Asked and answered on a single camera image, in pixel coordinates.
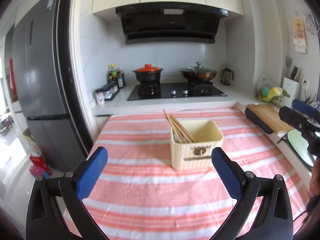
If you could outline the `person's right hand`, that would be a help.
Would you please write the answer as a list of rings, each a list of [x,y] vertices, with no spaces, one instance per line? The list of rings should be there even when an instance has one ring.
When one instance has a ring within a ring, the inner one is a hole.
[[[317,158],[312,171],[310,180],[310,196],[320,195],[320,159]]]

